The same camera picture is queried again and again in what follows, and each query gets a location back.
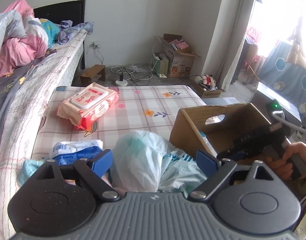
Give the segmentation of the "blue dotted curtain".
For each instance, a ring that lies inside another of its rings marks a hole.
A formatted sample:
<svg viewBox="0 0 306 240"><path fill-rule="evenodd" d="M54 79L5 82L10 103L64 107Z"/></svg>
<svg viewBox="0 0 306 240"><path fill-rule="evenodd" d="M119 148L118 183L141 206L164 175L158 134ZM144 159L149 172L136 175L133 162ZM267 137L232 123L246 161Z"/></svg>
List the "blue dotted curtain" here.
<svg viewBox="0 0 306 240"><path fill-rule="evenodd" d="M290 49L291 44L278 43L266 58L258 76L306 117L306 69L286 61Z"/></svg>

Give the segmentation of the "bed with patterned sheet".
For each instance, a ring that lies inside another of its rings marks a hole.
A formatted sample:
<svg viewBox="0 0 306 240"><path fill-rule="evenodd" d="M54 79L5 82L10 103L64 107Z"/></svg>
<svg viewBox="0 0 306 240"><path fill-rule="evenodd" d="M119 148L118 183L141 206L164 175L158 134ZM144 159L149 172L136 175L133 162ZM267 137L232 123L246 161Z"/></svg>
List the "bed with patterned sheet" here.
<svg viewBox="0 0 306 240"><path fill-rule="evenodd" d="M17 173L32 156L39 124L53 91L58 86L71 85L86 36L87 31L82 29L68 43L55 44L55 55L23 82L10 106L0 143L0 239L9 239L15 233L7 206L19 189Z"/></svg>

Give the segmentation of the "purple cloth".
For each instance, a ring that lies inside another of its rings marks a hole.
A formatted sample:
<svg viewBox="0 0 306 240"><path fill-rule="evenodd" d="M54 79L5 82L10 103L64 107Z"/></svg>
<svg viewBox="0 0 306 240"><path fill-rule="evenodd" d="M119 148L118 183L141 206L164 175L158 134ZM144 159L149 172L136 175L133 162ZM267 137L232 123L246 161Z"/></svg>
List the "purple cloth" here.
<svg viewBox="0 0 306 240"><path fill-rule="evenodd" d="M73 21L66 20L59 24L60 32L57 35L57 42L59 44L68 43L73 37L75 37L81 30L85 30L88 35L93 32L94 23L84 22L72 26Z"/></svg>

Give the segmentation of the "pink wet wipes pack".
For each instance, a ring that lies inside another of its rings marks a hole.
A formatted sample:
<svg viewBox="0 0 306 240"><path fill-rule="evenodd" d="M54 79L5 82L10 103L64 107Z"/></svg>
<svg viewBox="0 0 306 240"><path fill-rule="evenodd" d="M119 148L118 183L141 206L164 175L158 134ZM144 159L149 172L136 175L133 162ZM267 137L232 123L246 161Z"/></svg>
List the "pink wet wipes pack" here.
<svg viewBox="0 0 306 240"><path fill-rule="evenodd" d="M78 129L88 130L119 99L118 92L91 83L70 98L62 101L56 115L69 120Z"/></svg>

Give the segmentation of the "plush doll red white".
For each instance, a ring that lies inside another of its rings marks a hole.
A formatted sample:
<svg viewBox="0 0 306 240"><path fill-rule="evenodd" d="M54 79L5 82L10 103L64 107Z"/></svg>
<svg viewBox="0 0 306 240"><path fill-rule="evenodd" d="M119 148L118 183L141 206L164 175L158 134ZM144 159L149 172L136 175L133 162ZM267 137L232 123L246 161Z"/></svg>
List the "plush doll red white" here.
<svg viewBox="0 0 306 240"><path fill-rule="evenodd" d="M202 76L202 78L203 78L202 83L207 90L215 90L216 89L216 80L214 79L214 77L212 75Z"/></svg>

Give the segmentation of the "pink grey quilt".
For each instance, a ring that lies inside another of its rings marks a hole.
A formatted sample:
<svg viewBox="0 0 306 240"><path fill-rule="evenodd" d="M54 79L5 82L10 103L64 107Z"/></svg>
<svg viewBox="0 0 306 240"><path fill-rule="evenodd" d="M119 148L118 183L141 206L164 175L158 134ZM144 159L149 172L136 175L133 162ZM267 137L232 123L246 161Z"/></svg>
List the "pink grey quilt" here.
<svg viewBox="0 0 306 240"><path fill-rule="evenodd" d="M0 78L43 57L49 38L26 0L16 0L0 13Z"/></svg>

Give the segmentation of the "green paper bag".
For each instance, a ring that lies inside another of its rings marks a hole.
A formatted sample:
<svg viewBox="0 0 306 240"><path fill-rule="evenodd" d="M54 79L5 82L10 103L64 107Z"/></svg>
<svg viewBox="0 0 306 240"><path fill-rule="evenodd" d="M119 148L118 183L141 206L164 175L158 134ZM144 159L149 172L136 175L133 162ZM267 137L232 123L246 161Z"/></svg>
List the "green paper bag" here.
<svg viewBox="0 0 306 240"><path fill-rule="evenodd" d="M169 59L164 53L153 54L150 66L151 71L155 72L158 77L168 77Z"/></svg>

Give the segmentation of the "black bed headboard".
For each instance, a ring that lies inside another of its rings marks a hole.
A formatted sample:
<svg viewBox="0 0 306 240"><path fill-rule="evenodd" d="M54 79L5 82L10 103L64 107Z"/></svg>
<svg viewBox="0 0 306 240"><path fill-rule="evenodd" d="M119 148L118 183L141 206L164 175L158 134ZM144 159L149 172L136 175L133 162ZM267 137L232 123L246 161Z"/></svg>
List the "black bed headboard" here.
<svg viewBox="0 0 306 240"><path fill-rule="evenodd" d="M59 24L71 20L74 25L84 22L86 0L74 0L35 8L36 18L44 18Z"/></svg>

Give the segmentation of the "light blue towel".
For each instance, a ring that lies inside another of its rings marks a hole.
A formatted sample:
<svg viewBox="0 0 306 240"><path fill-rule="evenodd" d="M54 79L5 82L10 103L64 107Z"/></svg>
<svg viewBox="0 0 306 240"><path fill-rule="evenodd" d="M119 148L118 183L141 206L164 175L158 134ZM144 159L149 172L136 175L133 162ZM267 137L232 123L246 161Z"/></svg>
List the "light blue towel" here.
<svg viewBox="0 0 306 240"><path fill-rule="evenodd" d="M22 164L21 169L17 174L17 182L19 186L22 186L44 163L45 159L42 160L25 160Z"/></svg>

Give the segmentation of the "open cardboard box with items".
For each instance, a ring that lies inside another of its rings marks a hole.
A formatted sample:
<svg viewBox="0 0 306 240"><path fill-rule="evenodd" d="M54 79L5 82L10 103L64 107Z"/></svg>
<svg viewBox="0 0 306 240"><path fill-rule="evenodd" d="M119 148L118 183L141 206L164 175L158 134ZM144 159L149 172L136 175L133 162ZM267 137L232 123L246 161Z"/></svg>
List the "open cardboard box with items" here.
<svg viewBox="0 0 306 240"><path fill-rule="evenodd" d="M158 36L162 43L162 53L169 59L168 77L189 77L195 54L182 35L164 34Z"/></svg>

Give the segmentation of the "white plastic bag bundle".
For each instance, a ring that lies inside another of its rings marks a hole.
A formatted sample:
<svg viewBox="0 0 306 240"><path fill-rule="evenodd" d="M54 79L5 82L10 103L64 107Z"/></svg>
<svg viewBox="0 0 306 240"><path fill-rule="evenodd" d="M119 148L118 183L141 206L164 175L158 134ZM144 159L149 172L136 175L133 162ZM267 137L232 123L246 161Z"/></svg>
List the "white plastic bag bundle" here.
<svg viewBox="0 0 306 240"><path fill-rule="evenodd" d="M194 158L156 133L133 131L119 138L109 175L121 192L181 192L207 180Z"/></svg>

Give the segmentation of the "low cardboard tray box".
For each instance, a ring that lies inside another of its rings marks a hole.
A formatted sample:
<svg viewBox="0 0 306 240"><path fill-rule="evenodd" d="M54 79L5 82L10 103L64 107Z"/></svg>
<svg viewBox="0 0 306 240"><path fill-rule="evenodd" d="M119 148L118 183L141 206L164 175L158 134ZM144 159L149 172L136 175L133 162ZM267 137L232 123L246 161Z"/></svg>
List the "low cardboard tray box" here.
<svg viewBox="0 0 306 240"><path fill-rule="evenodd" d="M207 90L200 83L194 84L194 88L201 98L219 98L222 93L221 89Z"/></svg>

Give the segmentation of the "teal pillow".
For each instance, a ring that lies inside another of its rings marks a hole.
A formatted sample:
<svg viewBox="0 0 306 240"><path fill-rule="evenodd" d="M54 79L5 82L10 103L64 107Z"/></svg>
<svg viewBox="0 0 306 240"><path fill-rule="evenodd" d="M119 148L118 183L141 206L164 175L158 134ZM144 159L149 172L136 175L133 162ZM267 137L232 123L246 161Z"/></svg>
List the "teal pillow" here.
<svg viewBox="0 0 306 240"><path fill-rule="evenodd" d="M48 48L50 48L56 41L60 28L48 19L40 18L41 24L48 35Z"/></svg>

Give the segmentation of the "white power strip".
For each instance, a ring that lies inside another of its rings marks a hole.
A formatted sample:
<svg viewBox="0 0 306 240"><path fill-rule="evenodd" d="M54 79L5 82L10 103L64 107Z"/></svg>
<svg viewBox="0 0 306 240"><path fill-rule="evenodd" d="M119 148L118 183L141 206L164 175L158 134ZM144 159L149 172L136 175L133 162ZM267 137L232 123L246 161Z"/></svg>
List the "white power strip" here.
<svg viewBox="0 0 306 240"><path fill-rule="evenodd" d="M128 81L125 80L125 79L123 79L123 80L116 80L115 84L118 87L126 87L126 86L128 86Z"/></svg>

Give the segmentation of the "blue white tissue pack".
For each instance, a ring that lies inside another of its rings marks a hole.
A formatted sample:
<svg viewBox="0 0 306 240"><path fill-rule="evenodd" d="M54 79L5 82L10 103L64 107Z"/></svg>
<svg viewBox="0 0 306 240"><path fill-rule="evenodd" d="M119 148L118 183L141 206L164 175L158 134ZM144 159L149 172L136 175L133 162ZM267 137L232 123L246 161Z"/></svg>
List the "blue white tissue pack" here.
<svg viewBox="0 0 306 240"><path fill-rule="evenodd" d="M50 159L58 165L71 165L81 158L92 159L102 152L101 140L90 141L62 141L58 142L50 151Z"/></svg>

